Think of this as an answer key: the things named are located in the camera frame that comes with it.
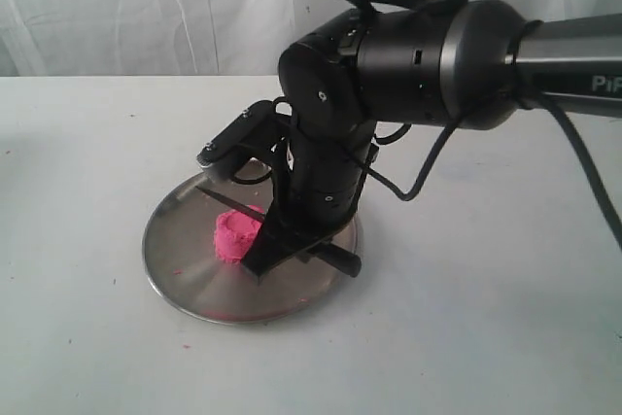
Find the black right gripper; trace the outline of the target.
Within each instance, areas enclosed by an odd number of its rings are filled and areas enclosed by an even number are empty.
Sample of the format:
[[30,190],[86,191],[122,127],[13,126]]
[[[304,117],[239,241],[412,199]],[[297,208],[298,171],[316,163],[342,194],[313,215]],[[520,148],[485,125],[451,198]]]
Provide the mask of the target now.
[[328,235],[349,223],[357,210],[363,173],[352,157],[367,155],[376,121],[364,121],[343,138],[335,139],[293,115],[289,150],[286,222],[276,204],[265,213],[257,237],[241,261],[243,268],[260,283],[282,262],[297,256],[331,260],[333,244],[316,234]]

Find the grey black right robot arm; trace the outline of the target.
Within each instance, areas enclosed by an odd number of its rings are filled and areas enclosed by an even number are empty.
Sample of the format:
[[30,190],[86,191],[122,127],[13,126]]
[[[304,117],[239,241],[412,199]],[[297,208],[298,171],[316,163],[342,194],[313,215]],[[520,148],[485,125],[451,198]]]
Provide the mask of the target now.
[[459,128],[487,130],[516,109],[552,115],[569,140],[605,221],[621,233],[616,212],[571,114],[621,114],[621,17],[526,20],[500,0],[451,10],[350,11],[290,45],[278,76],[293,114],[271,161],[274,198],[244,256],[261,278],[311,253],[354,276],[358,257],[332,252],[329,239],[354,217],[379,122],[401,130],[440,128],[412,187],[421,191],[442,148]]

